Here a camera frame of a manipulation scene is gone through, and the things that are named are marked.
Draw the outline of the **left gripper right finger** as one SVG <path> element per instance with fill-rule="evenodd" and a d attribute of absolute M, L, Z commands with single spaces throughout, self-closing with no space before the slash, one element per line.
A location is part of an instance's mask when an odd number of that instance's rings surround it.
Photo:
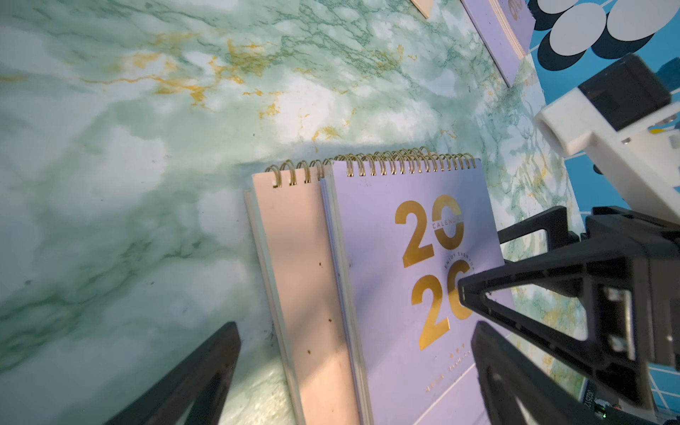
<path fill-rule="evenodd" d="M 524 412 L 538 424 L 648 424 L 623 411 L 598 417 L 577 402 L 486 322 L 472 338 L 478 381 L 492 424 L 524 424 Z"/>

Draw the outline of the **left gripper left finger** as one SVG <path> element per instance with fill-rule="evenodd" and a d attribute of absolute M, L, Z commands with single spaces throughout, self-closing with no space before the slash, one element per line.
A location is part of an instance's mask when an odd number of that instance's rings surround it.
<path fill-rule="evenodd" d="M 216 424 L 241 351 L 237 324 L 228 322 L 109 424 Z"/>

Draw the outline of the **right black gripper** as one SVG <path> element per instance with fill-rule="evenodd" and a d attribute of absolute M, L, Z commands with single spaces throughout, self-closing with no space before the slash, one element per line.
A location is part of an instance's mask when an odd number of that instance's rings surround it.
<path fill-rule="evenodd" d="M 679 368 L 679 226 L 619 207 L 594 208 L 585 226 L 576 244 L 568 209 L 554 206 L 503 228 L 501 244 L 543 232 L 549 252 L 462 279 L 460 302 L 649 408 L 648 364 Z M 566 305 L 530 315 L 492 300 L 502 290 L 537 290 Z"/>

